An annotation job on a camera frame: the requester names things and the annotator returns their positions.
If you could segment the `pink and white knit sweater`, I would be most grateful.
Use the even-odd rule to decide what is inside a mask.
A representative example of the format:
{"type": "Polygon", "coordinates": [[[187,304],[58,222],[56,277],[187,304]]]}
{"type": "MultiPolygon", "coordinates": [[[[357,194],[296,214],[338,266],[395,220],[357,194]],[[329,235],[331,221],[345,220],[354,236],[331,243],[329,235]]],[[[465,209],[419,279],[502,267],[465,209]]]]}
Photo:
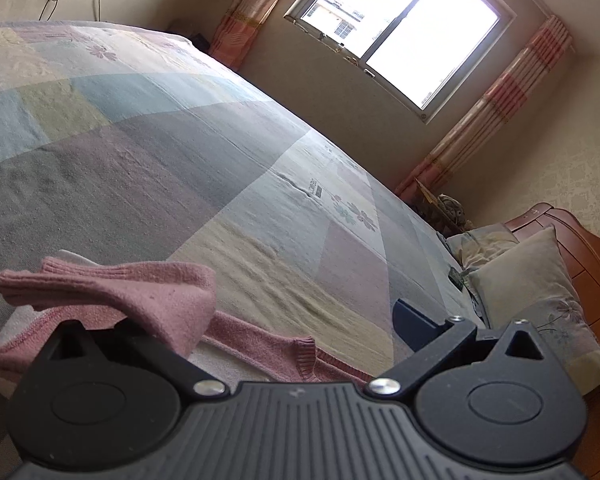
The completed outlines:
{"type": "Polygon", "coordinates": [[[79,321],[88,330],[133,321],[230,388],[247,380],[362,386],[371,378],[311,337],[276,335],[219,311],[215,273],[197,263],[100,266],[61,250],[44,258],[36,272],[1,272],[0,294],[15,309],[0,331],[0,393],[5,398],[64,321],[79,321]]]}

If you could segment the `small dark remote on bed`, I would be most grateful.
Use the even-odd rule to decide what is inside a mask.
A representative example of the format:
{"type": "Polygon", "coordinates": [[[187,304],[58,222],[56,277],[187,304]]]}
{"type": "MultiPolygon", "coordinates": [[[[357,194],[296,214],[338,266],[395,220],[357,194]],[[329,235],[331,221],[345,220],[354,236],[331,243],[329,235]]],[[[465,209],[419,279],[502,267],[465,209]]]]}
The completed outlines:
{"type": "Polygon", "coordinates": [[[463,288],[465,287],[463,274],[461,274],[454,268],[451,268],[449,270],[448,279],[458,290],[463,290],[463,288]]]}

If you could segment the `pastel patchwork pillow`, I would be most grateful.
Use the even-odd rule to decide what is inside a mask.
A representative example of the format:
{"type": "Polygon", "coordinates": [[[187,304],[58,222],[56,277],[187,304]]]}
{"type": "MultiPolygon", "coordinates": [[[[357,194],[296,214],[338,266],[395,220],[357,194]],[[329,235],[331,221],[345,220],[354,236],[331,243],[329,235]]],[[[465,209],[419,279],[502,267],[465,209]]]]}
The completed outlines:
{"type": "Polygon", "coordinates": [[[585,322],[555,229],[542,229],[469,273],[492,328],[529,321],[584,396],[600,386],[600,343],[585,322]]]}

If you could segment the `wooden nightstand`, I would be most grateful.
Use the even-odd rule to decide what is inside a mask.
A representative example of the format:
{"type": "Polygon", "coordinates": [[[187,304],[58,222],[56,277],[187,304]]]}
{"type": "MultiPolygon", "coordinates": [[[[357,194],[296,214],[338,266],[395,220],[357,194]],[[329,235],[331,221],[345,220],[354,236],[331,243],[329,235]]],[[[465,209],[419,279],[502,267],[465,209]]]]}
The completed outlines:
{"type": "Polygon", "coordinates": [[[460,230],[445,211],[434,194],[418,179],[415,180],[418,189],[419,204],[417,210],[419,215],[436,231],[444,236],[458,234],[460,230]]]}

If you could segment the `cluttered items on nightstand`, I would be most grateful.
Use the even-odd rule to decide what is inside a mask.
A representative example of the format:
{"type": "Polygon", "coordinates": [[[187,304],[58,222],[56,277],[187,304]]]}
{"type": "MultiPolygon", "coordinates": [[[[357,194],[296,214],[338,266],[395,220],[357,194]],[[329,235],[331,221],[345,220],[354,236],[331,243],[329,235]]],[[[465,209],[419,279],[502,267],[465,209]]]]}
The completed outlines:
{"type": "Polygon", "coordinates": [[[455,198],[440,194],[437,197],[438,205],[450,220],[459,228],[464,228],[466,224],[466,214],[462,204],[455,198]]]}

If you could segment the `wooden headboard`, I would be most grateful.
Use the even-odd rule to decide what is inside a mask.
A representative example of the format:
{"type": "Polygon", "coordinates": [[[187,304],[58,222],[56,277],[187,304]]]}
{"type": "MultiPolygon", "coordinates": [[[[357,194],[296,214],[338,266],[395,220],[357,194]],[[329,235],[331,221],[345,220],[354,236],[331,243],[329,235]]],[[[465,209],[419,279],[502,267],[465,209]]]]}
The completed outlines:
{"type": "MultiPolygon", "coordinates": [[[[525,240],[554,226],[562,258],[584,310],[584,317],[600,342],[600,237],[585,229],[569,211],[547,203],[532,206],[505,225],[517,240],[525,240]]],[[[574,456],[574,464],[591,479],[600,479],[600,387],[585,396],[588,426],[574,456]]]]}

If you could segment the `pastel patchwork bed sheet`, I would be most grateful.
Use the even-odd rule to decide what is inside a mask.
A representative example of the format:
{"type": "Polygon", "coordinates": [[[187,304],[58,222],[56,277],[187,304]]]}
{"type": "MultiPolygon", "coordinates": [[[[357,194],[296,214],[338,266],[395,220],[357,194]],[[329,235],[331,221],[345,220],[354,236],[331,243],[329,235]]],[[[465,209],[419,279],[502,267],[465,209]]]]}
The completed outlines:
{"type": "MultiPolygon", "coordinates": [[[[476,314],[433,228],[188,40],[0,24],[0,272],[61,249],[204,264],[220,310],[373,374],[408,352],[396,301],[476,314]]],[[[0,330],[11,315],[0,297],[0,330]]]]}

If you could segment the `right orange plaid curtain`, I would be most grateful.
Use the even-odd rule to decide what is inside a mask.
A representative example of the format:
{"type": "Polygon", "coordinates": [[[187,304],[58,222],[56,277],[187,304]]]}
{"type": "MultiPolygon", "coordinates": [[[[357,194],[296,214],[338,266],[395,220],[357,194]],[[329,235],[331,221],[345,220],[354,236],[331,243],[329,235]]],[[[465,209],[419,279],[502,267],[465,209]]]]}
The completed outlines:
{"type": "Polygon", "coordinates": [[[550,16],[486,93],[400,182],[396,196],[411,203],[420,184],[434,192],[448,182],[524,107],[571,44],[565,23],[550,16]]]}

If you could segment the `orange plaid curtain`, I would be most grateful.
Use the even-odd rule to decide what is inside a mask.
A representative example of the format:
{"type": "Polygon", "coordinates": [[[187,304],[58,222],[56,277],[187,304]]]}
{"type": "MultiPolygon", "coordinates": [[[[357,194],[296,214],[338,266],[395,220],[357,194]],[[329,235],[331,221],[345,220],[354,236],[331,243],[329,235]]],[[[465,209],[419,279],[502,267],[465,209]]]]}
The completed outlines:
{"type": "Polygon", "coordinates": [[[396,196],[411,203],[420,184],[434,192],[448,182],[524,107],[571,44],[565,23],[550,16],[486,93],[400,182],[396,196]]]}
{"type": "Polygon", "coordinates": [[[215,29],[209,55],[239,70],[279,0],[234,0],[215,29]]]}

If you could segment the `left orange plaid curtain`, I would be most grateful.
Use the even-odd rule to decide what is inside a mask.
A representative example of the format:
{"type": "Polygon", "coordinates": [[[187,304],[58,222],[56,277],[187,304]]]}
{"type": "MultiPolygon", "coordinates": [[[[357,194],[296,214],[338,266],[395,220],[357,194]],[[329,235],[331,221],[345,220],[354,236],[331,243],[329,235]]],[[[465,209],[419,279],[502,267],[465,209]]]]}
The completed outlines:
{"type": "Polygon", "coordinates": [[[209,55],[239,70],[279,0],[234,0],[215,29],[209,55]]]}

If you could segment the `window with white frame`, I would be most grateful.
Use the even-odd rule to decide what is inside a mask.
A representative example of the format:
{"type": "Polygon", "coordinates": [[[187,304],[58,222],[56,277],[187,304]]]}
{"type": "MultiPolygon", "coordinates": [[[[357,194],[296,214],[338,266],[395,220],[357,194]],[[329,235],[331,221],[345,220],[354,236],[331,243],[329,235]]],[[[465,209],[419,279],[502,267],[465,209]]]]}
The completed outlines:
{"type": "Polygon", "coordinates": [[[429,122],[500,39],[503,0],[296,0],[285,15],[429,122]]]}

